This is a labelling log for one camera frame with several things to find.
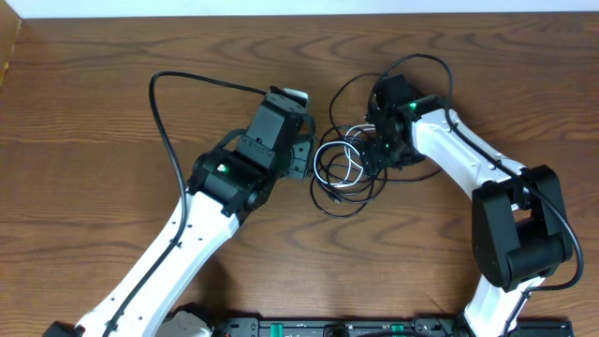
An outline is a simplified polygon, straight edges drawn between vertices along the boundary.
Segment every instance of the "white wall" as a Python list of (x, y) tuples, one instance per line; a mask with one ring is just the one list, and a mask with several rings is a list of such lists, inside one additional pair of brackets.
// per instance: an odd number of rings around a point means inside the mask
[(7, 0), (24, 19), (595, 11), (599, 0)]

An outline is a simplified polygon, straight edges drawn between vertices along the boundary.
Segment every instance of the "green connector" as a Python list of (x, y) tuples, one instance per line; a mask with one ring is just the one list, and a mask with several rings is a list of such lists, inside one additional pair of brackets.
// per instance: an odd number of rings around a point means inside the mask
[(270, 337), (283, 337), (283, 324), (271, 324)]
[[(403, 325), (394, 324), (391, 326), (391, 331), (393, 332), (403, 332)], [(403, 333), (394, 334), (393, 337), (403, 337)]]

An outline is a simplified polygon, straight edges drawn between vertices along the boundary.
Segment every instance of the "wooden tabletop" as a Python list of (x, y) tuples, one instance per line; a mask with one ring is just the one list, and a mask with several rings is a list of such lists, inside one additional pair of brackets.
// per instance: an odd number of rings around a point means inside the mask
[[(522, 315), (569, 317), (578, 336), (599, 333), (599, 14), (485, 14), (25, 21), (0, 95), (0, 334), (77, 322), (168, 220), (178, 189), (148, 103), (155, 71), (301, 89), (322, 133), (345, 81), (412, 52), (449, 62), (454, 106), (474, 132), (558, 173), (585, 274), (575, 288), (534, 294)], [(438, 65), (402, 71), (424, 93), (446, 94)], [(340, 123), (362, 121), (372, 83), (340, 97)], [(185, 175), (260, 103), (185, 79), (161, 81), (158, 100)], [(407, 317), (457, 313), (472, 298), (471, 205), (447, 175), (389, 185), (347, 220), (319, 212), (308, 186), (278, 182), (180, 302), (215, 313)]]

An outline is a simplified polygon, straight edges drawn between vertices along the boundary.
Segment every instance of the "white background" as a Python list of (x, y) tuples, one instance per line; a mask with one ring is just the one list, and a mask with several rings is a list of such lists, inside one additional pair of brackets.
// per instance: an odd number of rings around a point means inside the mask
[(595, 11), (599, 0), (7, 0), (24, 19)]

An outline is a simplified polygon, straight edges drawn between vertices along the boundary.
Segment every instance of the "wooden table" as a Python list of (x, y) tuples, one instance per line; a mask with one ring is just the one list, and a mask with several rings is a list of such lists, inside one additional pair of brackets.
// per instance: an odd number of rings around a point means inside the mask
[[(599, 333), (599, 14), (493, 14), (26, 21), (0, 96), (1, 334), (77, 322), (170, 216), (178, 190), (148, 104), (155, 71), (301, 89), (322, 133), (345, 81), (416, 51), (452, 66), (455, 107), (478, 135), (561, 179), (585, 274), (573, 289), (535, 294), (523, 315), (569, 317), (578, 336)], [(439, 66), (402, 70), (423, 92), (446, 93)], [(371, 85), (339, 99), (341, 122), (362, 121)], [(260, 102), (183, 79), (158, 91), (185, 174)], [(277, 183), (181, 302), (214, 313), (399, 317), (456, 313), (473, 296), (470, 202), (445, 174), (387, 186), (348, 220), (320, 213), (308, 185)], [(573, 271), (569, 262), (548, 283)]]

